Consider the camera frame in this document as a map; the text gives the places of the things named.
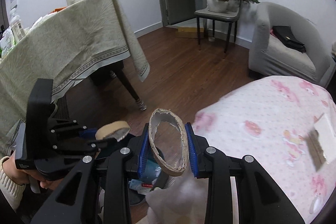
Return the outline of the person's left hand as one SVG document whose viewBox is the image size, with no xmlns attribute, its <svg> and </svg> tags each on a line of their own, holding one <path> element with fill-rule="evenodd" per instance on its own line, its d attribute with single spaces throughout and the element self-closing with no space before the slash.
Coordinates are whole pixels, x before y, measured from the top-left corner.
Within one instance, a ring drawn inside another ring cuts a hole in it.
<svg viewBox="0 0 336 224">
<path fill-rule="evenodd" d="M 41 188 L 55 190 L 63 180 L 49 181 L 37 170 L 17 169 L 15 164 L 15 152 L 2 163 L 2 169 L 7 177 L 18 185 L 29 184 L 30 178 L 32 177 L 40 182 Z"/>
</svg>

